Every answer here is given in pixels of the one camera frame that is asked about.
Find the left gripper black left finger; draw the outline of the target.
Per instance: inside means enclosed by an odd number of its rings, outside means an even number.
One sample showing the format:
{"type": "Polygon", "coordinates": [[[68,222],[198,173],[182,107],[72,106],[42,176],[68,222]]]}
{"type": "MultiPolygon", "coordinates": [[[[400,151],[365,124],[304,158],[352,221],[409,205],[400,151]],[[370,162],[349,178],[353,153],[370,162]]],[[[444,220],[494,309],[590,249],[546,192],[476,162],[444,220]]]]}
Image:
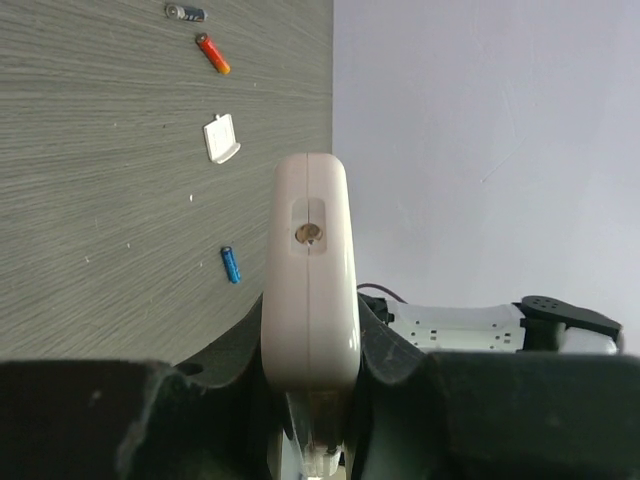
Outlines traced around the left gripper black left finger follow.
{"type": "Polygon", "coordinates": [[[276,479],[281,428],[262,372],[261,309],[176,365],[1,365],[5,479],[276,479]]]}

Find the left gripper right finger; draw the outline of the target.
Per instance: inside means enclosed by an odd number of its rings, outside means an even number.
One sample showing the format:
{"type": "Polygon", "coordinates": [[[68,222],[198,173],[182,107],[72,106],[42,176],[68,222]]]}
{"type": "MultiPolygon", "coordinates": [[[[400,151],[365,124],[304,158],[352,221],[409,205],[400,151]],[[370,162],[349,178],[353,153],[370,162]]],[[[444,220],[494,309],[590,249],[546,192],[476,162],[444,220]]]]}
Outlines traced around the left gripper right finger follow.
{"type": "Polygon", "coordinates": [[[551,352],[423,353],[362,296],[348,420],[354,479],[635,479],[639,361],[551,352]]]}

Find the white remote control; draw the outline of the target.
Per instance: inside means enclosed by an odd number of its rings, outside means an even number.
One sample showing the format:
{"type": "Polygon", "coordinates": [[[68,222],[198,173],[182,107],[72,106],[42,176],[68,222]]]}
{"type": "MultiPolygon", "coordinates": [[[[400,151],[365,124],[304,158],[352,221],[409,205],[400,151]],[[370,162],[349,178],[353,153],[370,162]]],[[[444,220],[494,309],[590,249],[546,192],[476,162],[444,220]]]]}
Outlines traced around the white remote control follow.
{"type": "Polygon", "coordinates": [[[306,477],[338,468],[360,339],[344,166],[330,154],[294,154],[275,169],[261,361],[306,477]]]}

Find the white battery cover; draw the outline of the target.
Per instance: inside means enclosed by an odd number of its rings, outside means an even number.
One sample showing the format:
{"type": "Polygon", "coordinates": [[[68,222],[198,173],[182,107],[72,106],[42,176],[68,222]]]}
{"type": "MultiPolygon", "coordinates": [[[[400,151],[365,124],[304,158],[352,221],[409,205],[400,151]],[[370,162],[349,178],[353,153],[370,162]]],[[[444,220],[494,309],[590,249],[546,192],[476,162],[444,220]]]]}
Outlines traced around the white battery cover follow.
{"type": "Polygon", "coordinates": [[[203,134],[209,160],[215,164],[223,164],[233,158],[240,150],[231,114],[216,115],[203,126],[203,134]]]}

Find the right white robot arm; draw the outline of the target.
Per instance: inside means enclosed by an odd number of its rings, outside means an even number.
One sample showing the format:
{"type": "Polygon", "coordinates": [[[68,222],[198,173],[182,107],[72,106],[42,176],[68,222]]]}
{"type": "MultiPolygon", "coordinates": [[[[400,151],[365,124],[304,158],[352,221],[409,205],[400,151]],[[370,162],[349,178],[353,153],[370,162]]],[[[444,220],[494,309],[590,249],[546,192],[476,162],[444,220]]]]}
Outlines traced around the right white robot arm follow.
{"type": "Polygon", "coordinates": [[[549,351],[616,355],[623,327],[609,317],[561,300],[529,295],[492,307],[426,307],[364,295],[378,320],[418,350],[549,351]]]}

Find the blue battery right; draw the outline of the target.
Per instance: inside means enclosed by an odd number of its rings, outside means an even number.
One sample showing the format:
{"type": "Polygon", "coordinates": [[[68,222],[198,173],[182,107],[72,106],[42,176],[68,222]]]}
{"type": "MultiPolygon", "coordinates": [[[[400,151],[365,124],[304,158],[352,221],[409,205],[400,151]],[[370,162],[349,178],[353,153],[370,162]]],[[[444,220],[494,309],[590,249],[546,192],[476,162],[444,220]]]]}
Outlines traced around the blue battery right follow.
{"type": "Polygon", "coordinates": [[[231,246],[224,246],[221,248],[220,254],[228,280],[232,284],[240,283],[241,274],[233,248],[231,246]]]}

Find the red orange battery centre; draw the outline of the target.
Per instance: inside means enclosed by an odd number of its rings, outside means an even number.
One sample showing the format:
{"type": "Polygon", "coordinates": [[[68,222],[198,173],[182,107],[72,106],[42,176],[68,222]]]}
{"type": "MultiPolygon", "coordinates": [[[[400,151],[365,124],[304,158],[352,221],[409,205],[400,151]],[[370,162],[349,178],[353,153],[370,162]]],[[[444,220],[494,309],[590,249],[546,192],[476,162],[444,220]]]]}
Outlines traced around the red orange battery centre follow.
{"type": "Polygon", "coordinates": [[[218,73],[228,75],[231,72],[230,64],[208,34],[197,34],[195,42],[218,73]]]}

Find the black battery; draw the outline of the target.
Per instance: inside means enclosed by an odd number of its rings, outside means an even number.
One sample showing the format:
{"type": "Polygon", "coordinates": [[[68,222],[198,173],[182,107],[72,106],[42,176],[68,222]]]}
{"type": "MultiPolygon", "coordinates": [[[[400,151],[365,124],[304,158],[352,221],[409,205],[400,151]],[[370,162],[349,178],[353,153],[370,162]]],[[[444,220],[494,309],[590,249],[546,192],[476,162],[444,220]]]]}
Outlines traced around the black battery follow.
{"type": "Polygon", "coordinates": [[[208,17],[207,12],[202,8],[173,3],[166,4],[164,11],[169,19],[179,21],[202,23],[208,17]]]}

